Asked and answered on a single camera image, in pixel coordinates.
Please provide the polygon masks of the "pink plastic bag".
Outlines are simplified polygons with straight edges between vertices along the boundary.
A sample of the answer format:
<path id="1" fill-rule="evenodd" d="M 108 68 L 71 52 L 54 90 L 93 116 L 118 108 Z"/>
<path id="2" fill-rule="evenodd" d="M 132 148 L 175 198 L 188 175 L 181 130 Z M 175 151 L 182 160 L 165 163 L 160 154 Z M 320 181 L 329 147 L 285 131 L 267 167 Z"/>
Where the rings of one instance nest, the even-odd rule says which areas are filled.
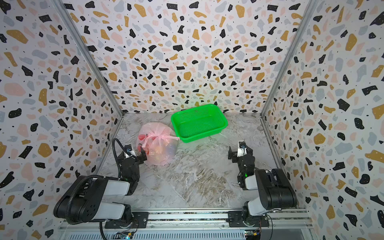
<path id="1" fill-rule="evenodd" d="M 175 157 L 179 140 L 169 126 L 147 123 L 138 133 L 136 148 L 138 152 L 145 152 L 147 165 L 164 166 Z"/>

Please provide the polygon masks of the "green plastic basket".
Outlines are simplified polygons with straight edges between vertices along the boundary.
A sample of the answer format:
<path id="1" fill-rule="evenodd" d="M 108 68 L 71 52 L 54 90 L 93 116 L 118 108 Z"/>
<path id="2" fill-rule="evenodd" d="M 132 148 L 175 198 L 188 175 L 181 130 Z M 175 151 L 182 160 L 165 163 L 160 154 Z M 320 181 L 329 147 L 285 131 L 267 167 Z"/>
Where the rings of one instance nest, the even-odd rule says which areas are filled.
<path id="1" fill-rule="evenodd" d="M 174 113 L 171 122 L 177 137 L 184 143 L 219 134 L 228 126 L 220 108 L 213 104 Z"/>

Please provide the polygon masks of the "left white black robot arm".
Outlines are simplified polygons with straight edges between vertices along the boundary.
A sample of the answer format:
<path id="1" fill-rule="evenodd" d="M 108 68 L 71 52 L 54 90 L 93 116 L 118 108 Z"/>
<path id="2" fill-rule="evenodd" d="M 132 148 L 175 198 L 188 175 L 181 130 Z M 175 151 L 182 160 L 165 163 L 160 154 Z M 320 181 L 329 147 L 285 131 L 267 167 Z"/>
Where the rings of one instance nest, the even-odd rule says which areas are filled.
<path id="1" fill-rule="evenodd" d="M 119 178 L 99 175 L 79 176 L 54 207 L 56 218 L 68 224 L 108 221 L 106 228 L 138 228 L 131 206 L 103 201 L 107 196 L 131 196 L 140 181 L 140 165 L 147 160 L 144 150 L 122 152 L 118 158 Z"/>

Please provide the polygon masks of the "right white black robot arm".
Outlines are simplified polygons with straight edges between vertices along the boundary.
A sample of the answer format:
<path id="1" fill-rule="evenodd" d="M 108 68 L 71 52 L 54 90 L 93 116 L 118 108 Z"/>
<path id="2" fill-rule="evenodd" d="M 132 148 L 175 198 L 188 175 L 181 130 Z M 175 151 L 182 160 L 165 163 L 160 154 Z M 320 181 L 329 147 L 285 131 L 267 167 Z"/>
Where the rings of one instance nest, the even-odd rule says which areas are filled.
<path id="1" fill-rule="evenodd" d="M 238 149 L 229 149 L 228 159 L 238 165 L 237 181 L 244 191 L 258 191 L 258 196 L 245 202 L 239 212 L 229 212 L 231 227 L 262 226 L 270 212 L 295 208 L 298 199 L 282 169 L 265 170 L 255 165 L 253 150 L 245 142 L 239 142 Z"/>

